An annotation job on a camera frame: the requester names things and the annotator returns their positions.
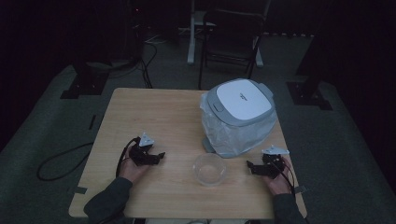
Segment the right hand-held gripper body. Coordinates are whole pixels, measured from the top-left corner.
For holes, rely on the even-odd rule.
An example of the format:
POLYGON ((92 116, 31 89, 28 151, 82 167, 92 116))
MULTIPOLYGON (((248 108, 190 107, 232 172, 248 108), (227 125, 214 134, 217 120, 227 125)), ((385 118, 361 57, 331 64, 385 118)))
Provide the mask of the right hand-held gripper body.
POLYGON ((282 147, 270 146, 262 150, 262 161, 266 176, 275 179, 285 169, 282 156, 289 155, 290 152, 282 147))

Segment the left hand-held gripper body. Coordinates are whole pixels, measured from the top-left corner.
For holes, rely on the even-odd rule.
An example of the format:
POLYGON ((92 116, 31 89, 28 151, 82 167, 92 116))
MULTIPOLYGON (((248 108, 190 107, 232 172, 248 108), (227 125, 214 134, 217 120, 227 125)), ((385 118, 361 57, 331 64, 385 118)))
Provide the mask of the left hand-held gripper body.
POLYGON ((145 165, 145 161, 155 160, 154 156, 149 154, 149 150, 154 145, 154 140, 146 133, 143 133, 141 136, 137 136, 132 140, 132 142, 134 145, 130 149, 129 157, 137 166, 145 165))

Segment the clear plastic bowl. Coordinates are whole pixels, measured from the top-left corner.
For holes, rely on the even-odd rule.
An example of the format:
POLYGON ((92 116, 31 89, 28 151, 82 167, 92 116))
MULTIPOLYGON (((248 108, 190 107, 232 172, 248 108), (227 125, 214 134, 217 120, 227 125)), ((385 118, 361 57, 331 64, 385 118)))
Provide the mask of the clear plastic bowl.
POLYGON ((192 166, 195 179, 206 187, 219 185, 227 174, 227 165, 222 157, 214 153, 200 155, 192 166))

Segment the white and grey trash can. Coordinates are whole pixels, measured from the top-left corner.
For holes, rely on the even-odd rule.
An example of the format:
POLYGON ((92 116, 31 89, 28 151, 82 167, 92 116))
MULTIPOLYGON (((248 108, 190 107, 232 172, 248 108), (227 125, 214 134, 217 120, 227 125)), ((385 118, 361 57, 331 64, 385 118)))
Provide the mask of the white and grey trash can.
MULTIPOLYGON (((264 84, 250 79, 238 78, 219 84, 207 94, 215 115, 233 126, 253 124, 276 110, 273 93, 264 84)), ((206 136, 202 143, 207 152, 216 153, 206 136)))

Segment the person's left hand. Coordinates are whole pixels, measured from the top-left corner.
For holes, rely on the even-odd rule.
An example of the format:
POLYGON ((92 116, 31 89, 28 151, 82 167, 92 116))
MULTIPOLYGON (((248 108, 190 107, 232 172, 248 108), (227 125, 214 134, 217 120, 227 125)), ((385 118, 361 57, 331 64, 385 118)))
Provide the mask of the person's left hand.
POLYGON ((137 166, 128 156, 124 157, 120 163, 119 176, 134 183, 150 168, 149 165, 137 166))

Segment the person's right hand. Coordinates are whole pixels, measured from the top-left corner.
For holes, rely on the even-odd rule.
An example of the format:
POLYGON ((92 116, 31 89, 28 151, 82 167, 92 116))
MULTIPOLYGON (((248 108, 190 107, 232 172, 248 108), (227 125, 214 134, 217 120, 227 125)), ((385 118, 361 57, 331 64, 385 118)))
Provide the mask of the person's right hand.
POLYGON ((280 194, 291 194, 291 186, 289 182, 289 170, 288 170, 288 166, 290 166, 290 162, 286 158, 284 158, 283 161, 285 163, 286 168, 284 169, 281 175, 278 175, 274 179, 268 176, 262 177, 262 181, 266 184, 267 188, 274 196, 280 194))

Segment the clear plastic trash bag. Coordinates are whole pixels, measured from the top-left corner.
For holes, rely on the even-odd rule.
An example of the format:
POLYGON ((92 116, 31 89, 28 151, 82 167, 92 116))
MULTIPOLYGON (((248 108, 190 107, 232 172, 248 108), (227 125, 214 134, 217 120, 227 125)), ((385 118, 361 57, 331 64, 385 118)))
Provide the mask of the clear plastic trash bag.
POLYGON ((222 158, 233 158, 260 145, 271 133, 277 121, 274 110, 261 121, 246 126, 233 126, 221 121, 207 101, 208 94, 201 96, 202 124, 207 143, 222 158))

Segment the black folding chair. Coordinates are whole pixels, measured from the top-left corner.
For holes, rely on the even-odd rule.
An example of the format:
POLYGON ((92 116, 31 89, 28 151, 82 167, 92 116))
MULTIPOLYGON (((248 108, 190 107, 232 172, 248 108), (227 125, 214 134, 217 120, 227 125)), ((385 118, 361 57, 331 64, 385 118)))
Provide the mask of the black folding chair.
POLYGON ((244 66, 245 74, 251 78, 263 34, 264 17, 261 14, 208 10, 203 17, 198 89, 202 88, 204 67, 208 62, 244 66))

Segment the black stand with base plate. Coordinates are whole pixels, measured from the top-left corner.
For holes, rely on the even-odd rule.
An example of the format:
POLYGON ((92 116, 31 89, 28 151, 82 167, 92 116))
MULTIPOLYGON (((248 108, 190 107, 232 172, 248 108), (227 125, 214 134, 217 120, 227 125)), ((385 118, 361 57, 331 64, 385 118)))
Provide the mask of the black stand with base plate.
POLYGON ((72 64, 76 76, 68 90, 63 91, 61 99, 77 99, 80 95, 101 95, 109 77, 108 72, 95 72, 86 63, 72 64))
POLYGON ((325 64, 322 25, 326 22, 333 0, 320 13, 318 28, 296 71, 297 76, 306 76, 304 82, 288 82, 287 87, 295 105, 318 106, 321 110, 332 110, 332 106, 321 94, 318 86, 325 73, 321 66, 325 64))

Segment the white desk frame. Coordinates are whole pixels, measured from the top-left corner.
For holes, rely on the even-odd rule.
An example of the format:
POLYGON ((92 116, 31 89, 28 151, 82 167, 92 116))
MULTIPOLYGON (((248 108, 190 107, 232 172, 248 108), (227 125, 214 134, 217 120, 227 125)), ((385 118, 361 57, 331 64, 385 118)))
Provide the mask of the white desk frame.
POLYGON ((272 0, 191 0, 190 14, 190 43, 187 55, 187 64, 195 62, 195 35, 197 27, 203 25, 203 16, 211 7, 225 8, 240 12, 256 13, 267 19, 272 0))

